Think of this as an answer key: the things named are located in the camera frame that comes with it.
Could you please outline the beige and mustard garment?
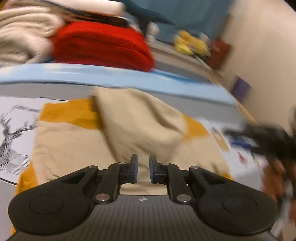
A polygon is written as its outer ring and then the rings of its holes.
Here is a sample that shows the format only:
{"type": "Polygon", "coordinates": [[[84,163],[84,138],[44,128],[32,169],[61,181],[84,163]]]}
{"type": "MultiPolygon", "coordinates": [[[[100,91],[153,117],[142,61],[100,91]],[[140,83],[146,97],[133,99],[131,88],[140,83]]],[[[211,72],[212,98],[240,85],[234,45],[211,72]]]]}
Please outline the beige and mustard garment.
{"type": "Polygon", "coordinates": [[[149,156],[180,169],[199,166],[223,177],[230,170],[212,135],[197,120],[136,89],[94,87],[91,96],[42,107],[21,193],[90,165],[105,169],[138,156],[138,181],[122,194],[164,195],[152,184],[149,156]]]}

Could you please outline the purple box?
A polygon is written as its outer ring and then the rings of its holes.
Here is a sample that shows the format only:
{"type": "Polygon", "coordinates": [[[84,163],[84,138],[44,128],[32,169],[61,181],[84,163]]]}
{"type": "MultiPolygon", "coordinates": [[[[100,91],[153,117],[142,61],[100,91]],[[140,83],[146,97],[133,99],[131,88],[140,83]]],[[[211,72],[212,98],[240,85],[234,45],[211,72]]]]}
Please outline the purple box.
{"type": "Polygon", "coordinates": [[[245,100],[245,97],[248,95],[251,86],[248,82],[243,80],[240,77],[237,77],[233,88],[231,89],[231,94],[239,101],[242,102],[245,100]]]}

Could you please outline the light blue quilt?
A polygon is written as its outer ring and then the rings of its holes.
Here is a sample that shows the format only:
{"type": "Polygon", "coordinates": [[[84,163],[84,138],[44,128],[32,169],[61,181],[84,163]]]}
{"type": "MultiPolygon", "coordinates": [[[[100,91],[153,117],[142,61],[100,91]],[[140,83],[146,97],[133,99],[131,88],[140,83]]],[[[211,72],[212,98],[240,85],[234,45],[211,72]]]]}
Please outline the light blue quilt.
{"type": "Polygon", "coordinates": [[[142,72],[122,68],[38,63],[1,68],[1,84],[61,83],[87,86],[133,88],[184,98],[235,106],[236,100],[220,85],[154,69],[142,72]]]}

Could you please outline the dark red bag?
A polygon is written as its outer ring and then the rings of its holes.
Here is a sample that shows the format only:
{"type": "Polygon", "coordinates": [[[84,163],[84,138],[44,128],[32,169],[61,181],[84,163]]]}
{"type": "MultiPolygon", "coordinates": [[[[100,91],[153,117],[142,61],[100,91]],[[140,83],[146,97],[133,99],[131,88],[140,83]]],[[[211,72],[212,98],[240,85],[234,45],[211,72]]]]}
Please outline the dark red bag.
{"type": "Polygon", "coordinates": [[[214,39],[210,43],[211,56],[206,60],[206,64],[213,70],[219,70],[231,51],[232,46],[221,38],[214,39]]]}

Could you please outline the yellow plush toy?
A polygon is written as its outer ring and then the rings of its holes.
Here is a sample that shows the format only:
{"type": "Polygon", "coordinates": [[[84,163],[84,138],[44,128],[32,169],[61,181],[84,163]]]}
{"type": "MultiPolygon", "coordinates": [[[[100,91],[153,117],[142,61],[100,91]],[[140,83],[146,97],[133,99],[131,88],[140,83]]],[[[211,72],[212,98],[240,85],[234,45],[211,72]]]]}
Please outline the yellow plush toy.
{"type": "Polygon", "coordinates": [[[206,43],[199,38],[190,35],[184,30],[179,30],[174,37],[174,49],[181,54],[188,56],[210,56],[210,49],[206,43]]]}

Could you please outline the teal blue curtain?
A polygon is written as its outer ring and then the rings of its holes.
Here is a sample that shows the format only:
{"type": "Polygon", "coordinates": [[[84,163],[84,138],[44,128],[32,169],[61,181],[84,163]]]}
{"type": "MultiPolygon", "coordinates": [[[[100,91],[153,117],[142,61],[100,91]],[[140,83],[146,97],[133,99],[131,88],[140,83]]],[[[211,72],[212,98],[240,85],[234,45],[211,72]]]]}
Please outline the teal blue curtain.
{"type": "Polygon", "coordinates": [[[132,15],[145,37],[148,24],[156,23],[159,33],[156,39],[172,43],[177,31],[184,30],[194,37],[201,33],[209,39],[217,38],[225,24],[234,1],[121,1],[132,15]]]}

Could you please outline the red knitted sweater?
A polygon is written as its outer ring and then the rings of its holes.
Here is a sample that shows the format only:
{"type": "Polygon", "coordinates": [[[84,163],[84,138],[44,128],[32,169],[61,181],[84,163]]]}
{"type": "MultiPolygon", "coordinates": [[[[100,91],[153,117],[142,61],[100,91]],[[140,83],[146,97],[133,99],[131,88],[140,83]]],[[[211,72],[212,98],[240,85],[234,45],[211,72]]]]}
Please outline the red knitted sweater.
{"type": "Polygon", "coordinates": [[[154,58],[142,34],[131,27],[74,22],[53,37],[57,63],[107,66],[149,72],[154,58]]]}

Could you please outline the cream folded blanket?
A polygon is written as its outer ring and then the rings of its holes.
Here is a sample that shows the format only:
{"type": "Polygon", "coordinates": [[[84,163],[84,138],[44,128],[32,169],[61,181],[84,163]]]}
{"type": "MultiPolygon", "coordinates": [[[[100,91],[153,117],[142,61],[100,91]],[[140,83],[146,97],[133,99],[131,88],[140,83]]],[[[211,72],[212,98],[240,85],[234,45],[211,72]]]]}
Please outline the cream folded blanket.
{"type": "Polygon", "coordinates": [[[50,40],[65,26],[45,6],[22,6],[1,11],[1,66],[43,63],[51,59],[50,40]]]}

